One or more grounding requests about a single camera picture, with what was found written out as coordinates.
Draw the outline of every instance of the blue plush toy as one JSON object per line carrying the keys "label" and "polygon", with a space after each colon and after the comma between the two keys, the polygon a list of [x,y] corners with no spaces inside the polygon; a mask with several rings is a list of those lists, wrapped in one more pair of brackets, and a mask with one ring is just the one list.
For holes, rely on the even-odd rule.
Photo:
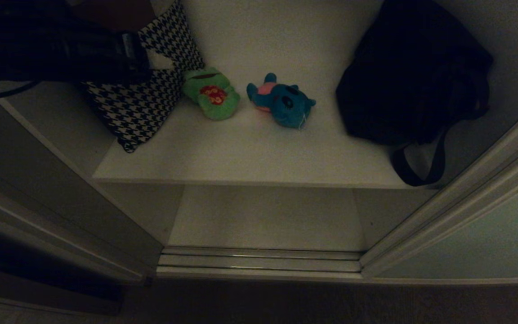
{"label": "blue plush toy", "polygon": [[277,76],[273,73],[267,74],[265,83],[259,88],[250,83],[247,96],[257,109],[270,111],[279,125],[297,129],[305,125],[311,107],[316,103],[300,92],[298,86],[278,84]]}

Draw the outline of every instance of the lower shelf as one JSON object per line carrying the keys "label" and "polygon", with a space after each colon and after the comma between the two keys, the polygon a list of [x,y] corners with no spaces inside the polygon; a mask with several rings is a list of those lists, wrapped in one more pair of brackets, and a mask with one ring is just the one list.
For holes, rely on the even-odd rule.
{"label": "lower shelf", "polygon": [[169,246],[359,252],[351,189],[186,186]]}

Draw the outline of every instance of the bag strap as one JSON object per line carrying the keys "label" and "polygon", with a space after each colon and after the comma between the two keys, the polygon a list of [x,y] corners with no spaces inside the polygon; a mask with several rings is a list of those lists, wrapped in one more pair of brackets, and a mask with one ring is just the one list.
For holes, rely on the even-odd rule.
{"label": "bag strap", "polygon": [[445,138],[447,133],[454,124],[458,123],[464,119],[477,119],[487,113],[489,111],[489,107],[487,102],[489,100],[489,84],[487,83],[487,78],[480,72],[469,71],[469,86],[472,86],[477,94],[478,102],[476,103],[478,107],[475,107],[472,111],[465,113],[461,116],[458,116],[452,123],[449,123],[442,132],[441,137],[438,140],[437,148],[435,149],[435,154],[433,156],[433,160],[431,162],[431,168],[429,170],[429,174],[425,179],[421,179],[415,171],[409,165],[407,157],[405,156],[405,149],[401,148],[391,156],[391,164],[399,175],[399,178],[403,180],[408,185],[413,187],[431,185],[432,183],[438,182],[441,180],[443,174],[445,173],[446,166],[446,156],[445,156]]}

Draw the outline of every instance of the black handbag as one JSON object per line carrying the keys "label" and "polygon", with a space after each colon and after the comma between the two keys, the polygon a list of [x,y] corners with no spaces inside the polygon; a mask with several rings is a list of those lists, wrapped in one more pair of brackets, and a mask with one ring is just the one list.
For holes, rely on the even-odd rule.
{"label": "black handbag", "polygon": [[[493,58],[467,29],[432,0],[385,0],[337,87],[347,132],[383,145],[412,186],[439,181],[449,128],[483,116]],[[405,147],[439,138],[428,176],[421,179]]]}

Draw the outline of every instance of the houndstooth bag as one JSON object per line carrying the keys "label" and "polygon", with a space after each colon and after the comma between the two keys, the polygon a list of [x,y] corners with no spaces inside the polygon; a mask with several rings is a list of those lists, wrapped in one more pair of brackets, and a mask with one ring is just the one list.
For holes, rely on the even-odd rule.
{"label": "houndstooth bag", "polygon": [[150,140],[163,125],[182,96],[183,74],[204,67],[181,0],[175,0],[138,36],[146,50],[170,58],[173,68],[154,70],[150,80],[141,84],[84,83],[95,113],[127,153]]}

